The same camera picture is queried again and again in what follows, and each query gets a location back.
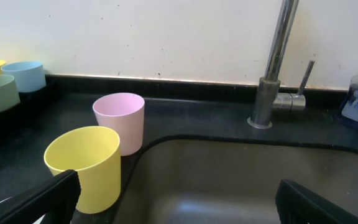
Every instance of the countertop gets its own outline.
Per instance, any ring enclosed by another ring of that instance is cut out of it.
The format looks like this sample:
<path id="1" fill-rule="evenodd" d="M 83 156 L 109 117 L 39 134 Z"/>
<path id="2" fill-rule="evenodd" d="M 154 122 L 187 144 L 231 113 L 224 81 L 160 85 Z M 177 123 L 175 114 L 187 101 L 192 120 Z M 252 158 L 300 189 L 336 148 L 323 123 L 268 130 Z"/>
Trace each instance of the countertop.
<path id="1" fill-rule="evenodd" d="M 102 95 L 71 93 L 50 105 L 35 119 L 0 139 L 0 201 L 52 177 L 44 151 L 61 134 L 97 125 L 92 104 Z M 275 113 L 273 127 L 251 128 L 252 104 L 146 98 L 144 143 L 141 151 L 122 158 L 122 187 L 142 151 L 175 138 L 319 147 L 358 153 L 358 130 L 332 119 L 335 110 L 308 108 L 302 113 Z M 118 204 L 105 212 L 75 212 L 73 223 L 111 223 Z"/>

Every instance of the white wall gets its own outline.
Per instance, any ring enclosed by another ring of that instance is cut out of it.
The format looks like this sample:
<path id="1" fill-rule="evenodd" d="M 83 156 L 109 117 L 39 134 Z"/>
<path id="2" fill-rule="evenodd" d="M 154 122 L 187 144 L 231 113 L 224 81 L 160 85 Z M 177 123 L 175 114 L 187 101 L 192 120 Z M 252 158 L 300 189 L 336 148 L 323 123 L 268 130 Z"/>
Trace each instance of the white wall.
<path id="1" fill-rule="evenodd" d="M 256 84 L 282 0 L 0 0 L 0 58 L 52 74 Z M 358 0 L 300 0 L 280 79 L 347 89 Z"/>

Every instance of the metal faucet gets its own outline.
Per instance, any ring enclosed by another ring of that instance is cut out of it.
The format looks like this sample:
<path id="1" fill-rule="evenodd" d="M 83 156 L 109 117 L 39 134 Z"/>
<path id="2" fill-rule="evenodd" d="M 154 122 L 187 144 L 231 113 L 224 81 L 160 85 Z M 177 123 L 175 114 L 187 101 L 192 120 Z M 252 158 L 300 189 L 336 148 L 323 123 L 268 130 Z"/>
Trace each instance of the metal faucet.
<path id="1" fill-rule="evenodd" d="M 268 58 L 266 73 L 259 79 L 259 86 L 255 98 L 255 107 L 248 123 L 260 129 L 272 127 L 270 116 L 274 108 L 288 110 L 303 110 L 306 99 L 303 96 L 306 82 L 308 81 L 314 61 L 309 63 L 303 77 L 301 87 L 297 94 L 278 93 L 281 81 L 278 79 L 281 63 L 283 61 L 285 47 L 290 36 L 291 27 L 295 18 L 299 0 L 283 0 L 280 15 L 278 16 L 276 31 L 273 38 L 270 56 Z"/>

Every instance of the sink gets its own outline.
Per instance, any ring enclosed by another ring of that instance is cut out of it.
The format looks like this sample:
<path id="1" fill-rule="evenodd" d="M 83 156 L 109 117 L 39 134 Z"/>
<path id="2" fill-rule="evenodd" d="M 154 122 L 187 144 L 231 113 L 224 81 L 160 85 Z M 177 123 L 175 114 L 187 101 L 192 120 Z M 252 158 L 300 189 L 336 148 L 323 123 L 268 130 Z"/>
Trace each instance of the sink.
<path id="1" fill-rule="evenodd" d="M 282 179 L 358 217 L 358 154 L 169 140 L 141 155 L 114 223 L 280 223 L 275 194 Z"/>

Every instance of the faucet spout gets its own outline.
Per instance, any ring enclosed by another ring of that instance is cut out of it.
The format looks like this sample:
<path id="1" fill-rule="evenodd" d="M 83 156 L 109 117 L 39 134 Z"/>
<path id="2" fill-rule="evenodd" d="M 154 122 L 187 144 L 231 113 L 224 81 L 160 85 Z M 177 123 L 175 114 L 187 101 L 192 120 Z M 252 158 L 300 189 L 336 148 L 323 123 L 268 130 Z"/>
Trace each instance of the faucet spout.
<path id="1" fill-rule="evenodd" d="M 299 0 L 283 0 L 282 2 L 265 76 L 259 79 L 254 112 L 248 118 L 248 123 L 255 128 L 267 129 L 272 126 L 270 116 L 273 102 L 280 88 L 278 74 L 280 73 L 285 47 L 290 36 L 298 3 Z"/>

